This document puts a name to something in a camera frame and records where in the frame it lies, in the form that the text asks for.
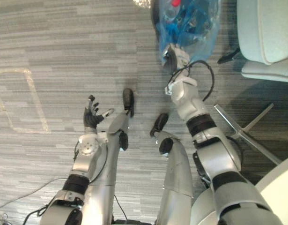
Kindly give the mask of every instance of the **transparent plastic bag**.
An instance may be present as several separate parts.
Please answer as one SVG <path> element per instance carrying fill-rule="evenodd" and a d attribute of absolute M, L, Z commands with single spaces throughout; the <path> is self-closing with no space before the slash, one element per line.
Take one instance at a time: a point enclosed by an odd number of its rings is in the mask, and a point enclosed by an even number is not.
<path fill-rule="evenodd" d="M 160 53 L 178 44 L 191 62 L 211 55 L 220 25 L 221 0 L 159 0 Z"/>

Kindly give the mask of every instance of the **white chair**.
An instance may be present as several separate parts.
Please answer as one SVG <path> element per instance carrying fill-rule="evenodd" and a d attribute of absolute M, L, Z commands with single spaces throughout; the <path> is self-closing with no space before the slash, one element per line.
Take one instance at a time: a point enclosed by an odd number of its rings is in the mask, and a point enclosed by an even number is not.
<path fill-rule="evenodd" d="M 288 82 L 288 0 L 237 0 L 242 75 Z"/>

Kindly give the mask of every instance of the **wire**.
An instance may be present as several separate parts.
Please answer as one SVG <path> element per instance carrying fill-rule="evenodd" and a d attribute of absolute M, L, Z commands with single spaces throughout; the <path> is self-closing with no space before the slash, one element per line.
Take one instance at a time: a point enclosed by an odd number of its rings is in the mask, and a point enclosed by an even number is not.
<path fill-rule="evenodd" d="M 117 199 L 116 195 L 114 195 L 114 196 L 115 196 L 115 199 L 116 199 L 116 201 L 117 201 L 117 204 L 118 204 L 118 206 L 120 207 L 121 211 L 122 211 L 122 212 L 123 212 L 123 214 L 124 214 L 124 217 L 125 217 L 125 219 L 126 219 L 126 222 L 125 222 L 124 224 L 126 224 L 126 223 L 127 223 L 127 221 L 128 221 L 128 219 L 127 219 L 127 216 L 126 216 L 126 214 L 125 214 L 124 210 L 122 209 L 122 207 L 121 207 L 121 205 L 120 205 L 120 203 L 119 203 L 119 201 L 118 201 L 118 199 Z"/>
<path fill-rule="evenodd" d="M 101 172 L 103 171 L 103 169 L 105 167 L 105 164 L 106 164 L 106 161 L 107 161 L 107 157 L 108 157 L 108 147 L 106 145 L 106 158 L 105 158 L 105 162 L 104 162 L 104 164 L 102 166 L 102 169 L 99 171 L 98 175 L 89 184 L 93 183 L 95 180 L 98 179 L 98 177 L 100 176 Z"/>
<path fill-rule="evenodd" d="M 244 164 L 244 149 L 240 146 L 240 144 L 237 142 L 237 140 L 235 140 L 234 138 L 230 137 L 230 136 L 226 136 L 227 139 L 231 140 L 239 149 L 239 151 L 241 152 L 241 166 L 243 166 Z"/>
<path fill-rule="evenodd" d="M 196 63 L 202 63 L 202 64 L 204 64 L 204 65 L 208 68 L 208 70 L 210 71 L 211 78 L 212 78 L 212 84 L 211 84 L 210 90 L 208 91 L 208 93 L 206 94 L 206 96 L 203 98 L 203 101 L 205 101 L 206 99 L 209 98 L 209 96 L 211 95 L 211 93 L 212 93 L 213 90 L 214 90 L 214 71 L 213 71 L 212 67 L 211 67 L 207 62 L 205 62 L 205 61 L 203 61 L 203 60 L 194 61 L 194 62 L 189 63 L 189 64 L 187 64 L 186 66 L 178 69 L 177 71 L 175 71 L 175 72 L 172 74 L 169 82 L 167 83 L 167 88 L 168 88 L 169 83 L 170 83 L 171 80 L 173 79 L 173 77 L 174 77 L 176 74 L 178 74 L 179 72 L 181 72 L 181 71 L 183 71 L 183 70 L 185 70 L 185 69 L 188 69 L 188 72 L 189 72 L 189 73 L 188 73 L 188 76 L 189 76 L 189 75 L 190 75 L 190 72 L 191 72 L 191 67 L 192 67 L 193 65 L 195 65 Z"/>
<path fill-rule="evenodd" d="M 19 200 L 19 199 L 22 199 L 22 198 L 28 197 L 28 196 L 30 196 L 30 195 L 36 193 L 37 191 L 43 189 L 44 187 L 46 187 L 47 185 L 51 184 L 51 183 L 54 182 L 54 181 L 57 181 L 57 180 L 66 180 L 66 179 L 67 179 L 67 178 L 56 178 L 56 179 L 53 179 L 53 180 L 51 180 L 51 181 L 45 183 L 44 185 L 42 185 L 42 186 L 39 187 L 38 189 L 32 191 L 32 192 L 29 193 L 29 194 L 26 194 L 26 195 L 20 196 L 20 197 L 18 197 L 18 198 L 15 198 L 14 200 L 10 200 L 10 201 L 6 202 L 6 203 L 3 204 L 2 206 L 0 206 L 0 209 L 3 208 L 3 207 L 5 207 L 5 206 L 7 206 L 7 205 L 10 204 L 10 203 L 13 203 L 13 202 L 15 202 L 15 201 L 17 201 L 17 200 Z"/>
<path fill-rule="evenodd" d="M 39 217 L 40 212 L 41 212 L 42 210 L 45 210 L 45 211 L 46 211 L 47 208 L 48 208 L 48 205 L 45 205 L 44 207 L 40 208 L 39 210 L 33 211 L 33 212 L 31 212 L 30 214 L 28 214 L 28 215 L 26 216 L 26 218 L 25 218 L 25 220 L 24 220 L 24 222 L 23 222 L 22 225 L 25 225 L 25 224 L 26 224 L 28 218 L 29 218 L 32 214 L 37 213 L 37 216 Z"/>
<path fill-rule="evenodd" d="M 79 150 L 76 151 L 76 148 L 77 148 L 78 144 L 79 144 L 79 140 L 77 141 L 77 143 L 76 143 L 76 145 L 75 145 L 75 148 L 74 148 L 74 158 L 73 158 L 74 162 L 75 162 L 75 160 L 76 160 L 76 158 L 77 158 L 77 155 L 78 155 L 78 153 L 79 153 Z"/>

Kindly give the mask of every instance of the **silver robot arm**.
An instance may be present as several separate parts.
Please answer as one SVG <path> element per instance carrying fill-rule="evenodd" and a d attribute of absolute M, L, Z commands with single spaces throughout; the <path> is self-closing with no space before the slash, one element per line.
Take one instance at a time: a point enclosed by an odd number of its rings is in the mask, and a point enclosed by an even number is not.
<path fill-rule="evenodd" d="M 175 54 L 177 68 L 189 63 L 178 46 L 168 46 Z M 241 174 L 240 160 L 223 132 L 216 126 L 198 95 L 197 82 L 180 70 L 167 85 L 180 118 L 186 123 L 197 151 L 193 158 L 198 173 L 213 192 L 218 220 L 227 225 L 281 225 L 259 191 Z"/>
<path fill-rule="evenodd" d="M 96 164 L 106 143 L 105 135 L 97 134 L 96 126 L 114 111 L 109 109 L 96 115 L 98 104 L 94 104 L 94 100 L 93 96 L 89 97 L 89 106 L 84 113 L 85 134 L 79 138 L 80 148 L 75 152 L 70 175 L 62 190 L 49 203 L 40 225 L 80 225 L 82 222 L 85 192 L 98 173 Z"/>

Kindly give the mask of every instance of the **floor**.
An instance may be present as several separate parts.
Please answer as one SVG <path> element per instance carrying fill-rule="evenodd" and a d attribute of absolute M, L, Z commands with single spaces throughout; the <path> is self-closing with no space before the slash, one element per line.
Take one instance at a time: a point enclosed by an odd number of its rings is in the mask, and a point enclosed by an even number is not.
<path fill-rule="evenodd" d="M 250 131 L 282 160 L 288 157 L 288 83 L 247 79 L 245 59 L 216 61 L 237 48 L 236 1 L 222 1 L 222 24 L 208 63 L 216 75 L 207 108 L 224 132 L 228 125 L 215 111 L 220 104 L 240 125 L 248 124 L 269 103 L 274 108 Z M 207 69 L 192 69 L 201 96 L 210 87 Z M 65 178 L 73 149 L 83 134 L 82 115 L 93 94 L 101 111 L 115 108 L 102 124 L 106 130 L 122 110 L 122 90 L 133 89 L 135 116 L 129 149 L 119 154 L 116 195 L 128 218 L 155 221 L 162 196 L 166 159 L 149 131 L 159 113 L 168 112 L 165 130 L 183 140 L 189 155 L 194 198 L 204 190 L 192 160 L 195 151 L 186 126 L 164 94 L 169 77 L 162 72 L 158 43 L 147 8 L 133 0 L 0 0 L 0 206 L 46 182 Z M 243 172 L 274 167 L 244 142 Z M 13 225 L 49 202 L 62 188 L 57 180 L 2 208 Z M 123 215 L 114 203 L 114 217 Z M 38 224 L 32 216 L 28 224 Z"/>

